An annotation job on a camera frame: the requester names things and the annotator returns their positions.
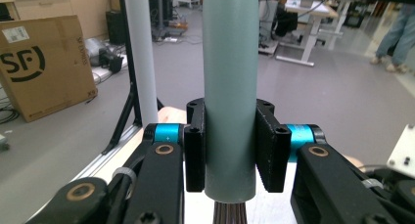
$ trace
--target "white label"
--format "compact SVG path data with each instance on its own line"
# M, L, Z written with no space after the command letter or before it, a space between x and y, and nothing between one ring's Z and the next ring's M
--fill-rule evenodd
M3 34L9 43L23 41L29 39L27 31L24 26L3 29Z

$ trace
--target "floor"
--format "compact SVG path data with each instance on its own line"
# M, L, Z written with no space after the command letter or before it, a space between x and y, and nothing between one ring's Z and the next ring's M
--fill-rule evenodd
M159 98L184 109L204 96L202 12L179 13L189 23L181 42L154 44L153 50ZM346 27L344 33L334 51L312 51L315 67L259 56L257 96L276 105L280 122L318 124L340 153L384 164L405 125L415 122L415 76L369 64L382 36ZM289 48L277 52L298 55ZM415 56L409 57L415 68ZM0 154L0 223L25 222L107 146L128 88L124 69L100 83L98 97L88 104L31 123L18 118L0 125L11 145Z

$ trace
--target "blue pants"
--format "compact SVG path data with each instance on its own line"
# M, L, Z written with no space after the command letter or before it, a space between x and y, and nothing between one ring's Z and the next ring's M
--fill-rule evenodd
M415 44L415 13L413 9L410 12L405 8L400 10L396 21L379 45L376 56L385 56L388 49L397 41L399 42L392 57L392 63L396 66L405 63L409 50Z

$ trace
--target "white table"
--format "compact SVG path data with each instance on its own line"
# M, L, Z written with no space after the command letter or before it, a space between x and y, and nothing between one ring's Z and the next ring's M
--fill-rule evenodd
M320 1L314 1L311 8L305 8L305 7L300 6L300 0L287 0L287 3L285 6L286 6L287 12L299 13L299 15L308 13L310 14L310 17L308 20L308 26L305 29L301 44L299 46L281 43L281 42L279 43L280 46L287 46L287 47L302 49L303 52L302 52L301 59L298 60L298 59L283 57L283 56L276 56L275 59L313 67L314 63L310 62L308 59L310 57L311 49L314 47L315 42L317 41L318 30L321 24L321 20L323 18L336 18L338 14L330 7L324 4L321 4Z

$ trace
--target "black speaker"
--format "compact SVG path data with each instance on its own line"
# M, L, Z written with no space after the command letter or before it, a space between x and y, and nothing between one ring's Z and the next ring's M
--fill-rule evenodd
M106 18L110 43L114 45L125 44L125 24L122 13L109 11L106 14Z

